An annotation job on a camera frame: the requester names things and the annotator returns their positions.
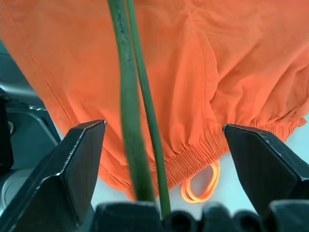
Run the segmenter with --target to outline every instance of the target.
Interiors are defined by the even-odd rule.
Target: orange drawstring
[[[186,202],[189,203],[204,202],[207,201],[213,195],[213,192],[215,191],[219,181],[220,162],[218,160],[215,161],[214,163],[211,164],[211,167],[212,167],[211,180],[206,189],[204,190],[204,192],[200,196],[197,197],[191,190],[191,179],[193,178],[193,176],[186,179],[183,182],[181,187],[181,195]]]

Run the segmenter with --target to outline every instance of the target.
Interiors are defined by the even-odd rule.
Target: elastic waistband
[[[274,133],[283,141],[293,133],[295,127],[283,126],[256,126],[255,127],[265,131]],[[176,157],[169,162],[165,162],[166,174],[169,184],[169,189],[172,189],[184,180],[194,176],[216,160],[218,160],[225,153],[229,152],[227,141],[223,133],[223,126],[218,127],[215,132],[206,133],[204,138],[195,145],[186,145],[183,148],[183,153],[176,154]],[[157,173],[152,172],[153,187],[156,196],[158,196],[158,182]],[[129,186],[126,190],[129,198],[135,199],[133,186]]]

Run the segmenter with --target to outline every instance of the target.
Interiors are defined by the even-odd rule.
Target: orange fabric
[[[220,162],[217,160],[216,162],[211,164],[212,168],[212,177],[211,180],[204,190],[204,192],[200,196],[196,196],[191,190],[191,178],[188,178],[182,183],[181,186],[181,195],[186,202],[189,203],[198,203],[207,201],[214,193],[220,176]]]
[[[169,188],[228,151],[225,123],[282,140],[309,109],[309,1],[136,0]],[[106,0],[2,0],[6,48],[65,134],[106,119],[99,176],[134,198]],[[155,159],[141,124],[156,193]]]

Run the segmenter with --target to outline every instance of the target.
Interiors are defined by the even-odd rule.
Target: gathered fabric
[[[226,123],[285,141],[309,111],[309,1],[135,0],[169,188],[213,193]],[[120,123],[120,69],[106,0],[2,0],[0,37],[66,134],[105,119],[99,176],[134,199]],[[140,117],[153,186],[154,152]],[[190,179],[211,165],[201,196]]]

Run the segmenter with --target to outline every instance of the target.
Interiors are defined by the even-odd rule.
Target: white surface
[[[301,159],[309,163],[309,115],[307,115],[305,119],[308,123],[305,126],[296,129],[286,144]],[[218,187],[209,201],[224,204],[231,213],[240,209],[254,211],[252,204],[240,185],[231,154],[228,153],[223,156],[220,159],[220,164],[221,174]],[[192,181],[192,190],[195,194],[199,194],[203,191],[207,185],[207,181],[210,179],[210,175],[211,170],[206,168],[194,177]],[[172,210],[185,210],[190,212],[196,219],[200,218],[201,208],[205,203],[192,204],[185,202],[180,195],[180,186],[172,189],[169,192],[169,195]],[[129,201],[123,192],[110,188],[100,179],[97,180],[97,185],[91,201],[94,207],[103,202],[123,201]]]

